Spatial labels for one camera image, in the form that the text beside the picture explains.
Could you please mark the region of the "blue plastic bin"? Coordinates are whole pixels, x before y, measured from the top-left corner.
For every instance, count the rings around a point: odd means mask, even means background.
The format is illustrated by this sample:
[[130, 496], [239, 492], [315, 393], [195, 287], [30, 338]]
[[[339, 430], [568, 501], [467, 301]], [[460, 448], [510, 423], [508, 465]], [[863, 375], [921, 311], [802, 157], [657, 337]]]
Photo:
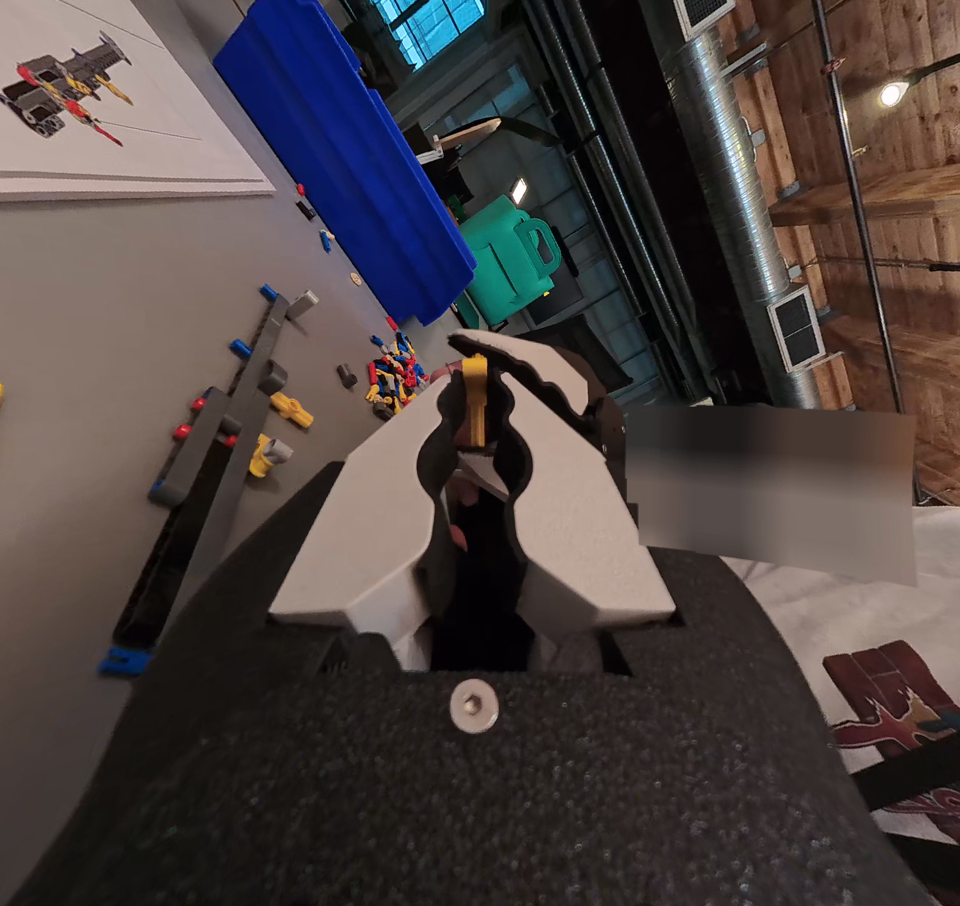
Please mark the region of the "blue plastic bin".
[[256, 0], [213, 65], [389, 315], [432, 324], [476, 260], [318, 0]]

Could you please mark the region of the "metal conduit pipe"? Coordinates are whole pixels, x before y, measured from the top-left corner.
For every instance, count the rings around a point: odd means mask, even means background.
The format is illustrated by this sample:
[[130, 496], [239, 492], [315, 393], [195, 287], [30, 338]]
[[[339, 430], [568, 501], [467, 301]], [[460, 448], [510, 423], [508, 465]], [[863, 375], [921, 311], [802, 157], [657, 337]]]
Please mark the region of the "metal conduit pipe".
[[864, 269], [866, 271], [870, 298], [873, 306], [874, 317], [876, 320], [877, 331], [879, 333], [881, 352], [886, 366], [887, 376], [890, 385], [890, 391], [894, 403], [894, 409], [900, 415], [906, 413], [905, 400], [901, 379], [897, 372], [897, 365], [894, 348], [890, 337], [890, 332], [886, 320], [886, 311], [882, 300], [882, 288], [878, 265], [874, 255], [874, 249], [870, 237], [870, 231], [866, 218], [866, 209], [863, 202], [861, 183], [856, 169], [854, 155], [853, 139], [848, 114], [846, 100], [842, 89], [839, 69], [841, 60], [835, 55], [834, 44], [832, 43], [831, 31], [827, 17], [826, 5], [824, 0], [810, 0], [812, 21], [814, 29], [819, 39], [822, 52], [821, 73], [826, 80], [827, 91], [829, 92], [830, 102], [832, 104], [833, 117], [835, 121], [841, 156], [846, 176], [847, 192], [849, 193], [851, 213], [854, 219], [854, 225], [860, 245], [860, 251], [863, 258]]

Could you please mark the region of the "ceiling lamp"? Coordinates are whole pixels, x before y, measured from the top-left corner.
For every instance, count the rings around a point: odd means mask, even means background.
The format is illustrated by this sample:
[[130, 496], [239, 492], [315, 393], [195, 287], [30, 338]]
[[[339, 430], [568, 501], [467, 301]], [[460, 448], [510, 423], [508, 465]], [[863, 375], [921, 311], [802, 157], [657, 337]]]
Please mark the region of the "ceiling lamp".
[[878, 101], [883, 108], [894, 108], [898, 105], [907, 92], [924, 79], [958, 65], [960, 60], [959, 53], [949, 57], [935, 60], [929, 64], [917, 67], [899, 78], [891, 80], [880, 90]]

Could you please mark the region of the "person's white t-shirt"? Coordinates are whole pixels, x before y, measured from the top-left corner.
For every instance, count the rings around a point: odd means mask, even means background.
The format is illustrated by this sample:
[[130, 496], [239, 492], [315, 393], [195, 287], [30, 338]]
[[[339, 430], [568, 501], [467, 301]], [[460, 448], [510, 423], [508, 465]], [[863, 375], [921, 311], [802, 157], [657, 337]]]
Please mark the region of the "person's white t-shirt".
[[958, 733], [958, 508], [916, 508], [914, 538], [915, 587], [726, 559], [798, 661], [849, 773]]

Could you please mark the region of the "grey lego beam assembly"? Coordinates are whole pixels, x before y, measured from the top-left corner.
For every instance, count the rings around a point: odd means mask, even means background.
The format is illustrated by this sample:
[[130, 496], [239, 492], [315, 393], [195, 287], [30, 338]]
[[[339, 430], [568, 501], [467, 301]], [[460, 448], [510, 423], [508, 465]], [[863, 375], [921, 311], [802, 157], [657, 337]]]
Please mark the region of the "grey lego beam assembly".
[[97, 667], [102, 677], [131, 680], [149, 664], [183, 588], [193, 590], [219, 564], [234, 526], [251, 460], [268, 468], [290, 450], [260, 436], [288, 374], [274, 359], [284, 324], [319, 301], [310, 290], [288, 300], [268, 285], [265, 312], [249, 343], [229, 344], [239, 368], [226, 390], [210, 387], [173, 433], [172, 450], [150, 487], [166, 520], [114, 627]]

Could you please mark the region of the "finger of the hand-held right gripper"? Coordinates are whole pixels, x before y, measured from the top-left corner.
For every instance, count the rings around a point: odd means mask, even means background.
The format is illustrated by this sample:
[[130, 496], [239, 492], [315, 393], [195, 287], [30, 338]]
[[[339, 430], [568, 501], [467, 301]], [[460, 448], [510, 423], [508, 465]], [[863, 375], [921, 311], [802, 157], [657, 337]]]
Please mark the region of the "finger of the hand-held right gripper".
[[447, 341], [464, 357], [486, 357], [496, 371], [510, 373], [579, 435], [594, 437], [604, 385], [578, 353], [480, 329], [460, 329], [449, 333]]
[[477, 491], [485, 491], [500, 502], [506, 502], [510, 497], [507, 485], [495, 468], [492, 453], [460, 450], [456, 480]]

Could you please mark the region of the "pile of colourful lego pins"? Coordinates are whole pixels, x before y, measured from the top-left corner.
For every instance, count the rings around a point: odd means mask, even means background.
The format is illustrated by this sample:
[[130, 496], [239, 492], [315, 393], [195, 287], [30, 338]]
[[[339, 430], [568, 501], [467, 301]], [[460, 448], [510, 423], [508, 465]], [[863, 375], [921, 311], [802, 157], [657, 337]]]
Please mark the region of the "pile of colourful lego pins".
[[366, 403], [382, 421], [400, 414], [429, 382], [407, 336], [397, 327], [393, 332], [390, 343], [376, 335], [370, 337], [379, 355], [367, 364]]

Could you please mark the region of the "background white document stand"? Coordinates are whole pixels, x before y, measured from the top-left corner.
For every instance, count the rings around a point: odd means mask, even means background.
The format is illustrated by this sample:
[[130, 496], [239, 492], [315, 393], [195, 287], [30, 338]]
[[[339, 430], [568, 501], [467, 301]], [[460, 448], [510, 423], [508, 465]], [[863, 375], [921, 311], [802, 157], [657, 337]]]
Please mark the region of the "background white document stand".
[[504, 119], [505, 117], [502, 116], [484, 117], [465, 124], [452, 132], [427, 134], [429, 149], [416, 154], [416, 161], [421, 166], [426, 166], [447, 156], [455, 158], [459, 155], [457, 151], [463, 147], [482, 142], [498, 131]]

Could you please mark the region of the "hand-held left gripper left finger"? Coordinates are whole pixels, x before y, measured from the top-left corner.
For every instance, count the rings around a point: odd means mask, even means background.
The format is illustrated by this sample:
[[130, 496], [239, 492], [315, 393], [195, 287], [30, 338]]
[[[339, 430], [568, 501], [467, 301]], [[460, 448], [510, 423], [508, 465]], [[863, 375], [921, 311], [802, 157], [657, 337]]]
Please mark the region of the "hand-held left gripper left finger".
[[458, 465], [462, 379], [441, 377], [342, 465], [270, 605], [280, 623], [386, 639], [427, 670], [431, 617], [450, 603], [456, 547], [445, 487]]

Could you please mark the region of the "metal ceiling duct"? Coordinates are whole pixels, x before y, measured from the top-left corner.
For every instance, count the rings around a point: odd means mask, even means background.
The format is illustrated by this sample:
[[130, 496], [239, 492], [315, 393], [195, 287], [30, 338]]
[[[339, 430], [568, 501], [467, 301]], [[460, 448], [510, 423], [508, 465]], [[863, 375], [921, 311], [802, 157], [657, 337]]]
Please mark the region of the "metal ceiling duct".
[[790, 280], [715, 25], [685, 37], [674, 0], [638, 0], [774, 405], [820, 409], [811, 372], [789, 372], [768, 311]]

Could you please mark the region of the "white lego instruction booklet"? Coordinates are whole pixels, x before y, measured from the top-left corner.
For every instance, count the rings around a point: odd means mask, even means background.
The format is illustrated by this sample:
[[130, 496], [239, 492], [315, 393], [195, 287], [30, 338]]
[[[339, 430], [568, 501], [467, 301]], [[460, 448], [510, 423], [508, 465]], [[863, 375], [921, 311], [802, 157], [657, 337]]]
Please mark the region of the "white lego instruction booklet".
[[131, 0], [1, 0], [3, 202], [269, 195]]

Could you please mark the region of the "teal plastic container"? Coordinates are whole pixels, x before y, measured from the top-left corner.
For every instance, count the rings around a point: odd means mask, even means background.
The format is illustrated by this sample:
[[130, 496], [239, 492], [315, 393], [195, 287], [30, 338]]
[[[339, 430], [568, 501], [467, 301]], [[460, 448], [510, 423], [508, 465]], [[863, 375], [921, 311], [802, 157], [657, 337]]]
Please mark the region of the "teal plastic container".
[[475, 258], [473, 280], [455, 301], [468, 328], [496, 328], [554, 288], [562, 261], [546, 221], [502, 194], [459, 227]]

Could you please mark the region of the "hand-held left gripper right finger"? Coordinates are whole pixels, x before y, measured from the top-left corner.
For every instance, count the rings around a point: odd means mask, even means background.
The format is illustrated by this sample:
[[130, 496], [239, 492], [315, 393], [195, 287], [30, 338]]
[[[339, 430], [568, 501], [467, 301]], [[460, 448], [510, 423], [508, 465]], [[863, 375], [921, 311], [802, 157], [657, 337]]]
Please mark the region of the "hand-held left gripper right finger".
[[666, 622], [675, 601], [601, 452], [517, 378], [493, 381], [493, 469], [524, 567], [515, 610], [534, 633], [530, 666], [549, 670], [568, 651], [600, 664], [601, 633]]

